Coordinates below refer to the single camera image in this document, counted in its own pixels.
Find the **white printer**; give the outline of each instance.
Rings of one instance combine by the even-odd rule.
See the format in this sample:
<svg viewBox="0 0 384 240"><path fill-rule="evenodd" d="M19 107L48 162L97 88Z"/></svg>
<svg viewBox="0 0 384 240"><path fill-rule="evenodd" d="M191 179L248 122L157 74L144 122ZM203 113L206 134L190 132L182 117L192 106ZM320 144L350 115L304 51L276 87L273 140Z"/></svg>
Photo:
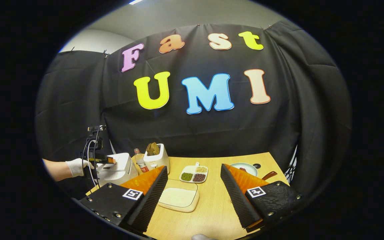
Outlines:
<svg viewBox="0 0 384 240"><path fill-rule="evenodd" d="M128 153L108 155L115 159L116 164L97 164L97 176L102 186L109 182L121 185L124 182L137 177L137 169Z"/></svg>

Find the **green beans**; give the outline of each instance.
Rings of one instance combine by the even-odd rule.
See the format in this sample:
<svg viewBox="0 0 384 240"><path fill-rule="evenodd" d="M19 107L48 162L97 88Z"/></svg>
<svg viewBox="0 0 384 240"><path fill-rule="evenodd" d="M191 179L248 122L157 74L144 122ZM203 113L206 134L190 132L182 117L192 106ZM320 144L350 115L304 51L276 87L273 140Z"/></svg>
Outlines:
<svg viewBox="0 0 384 240"><path fill-rule="evenodd" d="M181 179L184 181L190 181L192 179L192 173L183 173Z"/></svg>

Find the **red beans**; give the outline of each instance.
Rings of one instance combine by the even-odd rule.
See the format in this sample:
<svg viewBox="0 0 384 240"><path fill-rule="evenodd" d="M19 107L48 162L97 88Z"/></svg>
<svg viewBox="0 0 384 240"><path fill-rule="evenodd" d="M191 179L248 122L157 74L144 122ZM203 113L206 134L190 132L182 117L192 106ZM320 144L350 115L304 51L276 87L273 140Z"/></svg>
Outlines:
<svg viewBox="0 0 384 240"><path fill-rule="evenodd" d="M195 176L193 177L193 181L204 181L205 179L205 174L201 174L201 173L195 173Z"/></svg>

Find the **plate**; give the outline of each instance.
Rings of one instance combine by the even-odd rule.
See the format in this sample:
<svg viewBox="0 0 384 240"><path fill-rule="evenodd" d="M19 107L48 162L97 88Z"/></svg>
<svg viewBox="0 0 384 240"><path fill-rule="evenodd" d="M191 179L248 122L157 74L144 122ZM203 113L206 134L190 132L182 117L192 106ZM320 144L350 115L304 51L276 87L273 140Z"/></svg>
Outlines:
<svg viewBox="0 0 384 240"><path fill-rule="evenodd" d="M197 168L198 167L201 167L201 168L205 169L205 172L204 173L197 172ZM183 180L182 179L183 173L192 174L191 180L190 181ZM204 179L202 181L194 181L195 175L197 175L197 174L204 175ZM184 167L183 170L182 170L182 173L180 173L179 179L180 179L180 181L184 181L184 182L201 183L201 182L204 182L207 179L207 175L208 175L208 167L200 166L199 162L196 162L195 166L189 165L189 166Z"/></svg>
<svg viewBox="0 0 384 240"><path fill-rule="evenodd" d="M251 175L257 177L257 174L258 174L257 169L256 169L256 167L254 167L251 164L248 164L248 163L234 163L234 164L231 164L231 166L232 167L236 167L238 169L240 167L242 167L242 168L244 168L247 171L247 173L250 173Z"/></svg>
<svg viewBox="0 0 384 240"><path fill-rule="evenodd" d="M158 205L174 211L190 213L195 210L198 199L197 184L168 179Z"/></svg>

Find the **yellow letter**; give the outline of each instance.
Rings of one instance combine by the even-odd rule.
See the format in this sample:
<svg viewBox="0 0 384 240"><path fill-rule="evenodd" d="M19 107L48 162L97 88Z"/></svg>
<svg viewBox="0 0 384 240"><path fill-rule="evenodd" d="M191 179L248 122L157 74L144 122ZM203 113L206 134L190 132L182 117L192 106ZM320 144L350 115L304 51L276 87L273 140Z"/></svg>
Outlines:
<svg viewBox="0 0 384 240"><path fill-rule="evenodd" d="M232 47L232 43L228 40L228 37L223 33L212 33L208 35L208 40L212 41L210 43L210 47L213 49L230 49Z"/></svg>
<svg viewBox="0 0 384 240"><path fill-rule="evenodd" d="M254 50L262 50L263 45L257 44L256 39L260 39L259 36L253 35L251 32L241 32L238 36L243 37L245 44Z"/></svg>
<svg viewBox="0 0 384 240"><path fill-rule="evenodd" d="M148 82L151 80L149 77L139 78L134 81L134 86L137 88L137 98L143 108L156 109L164 106L168 102L169 91L167 79L169 76L169 72L155 74L155 79L158 80L160 86L160 97L155 100L149 97Z"/></svg>
<svg viewBox="0 0 384 240"><path fill-rule="evenodd" d="M182 42L182 37L178 34L170 35L163 40L161 40L160 44L160 53L168 53L171 50L176 50L185 45L185 42Z"/></svg>

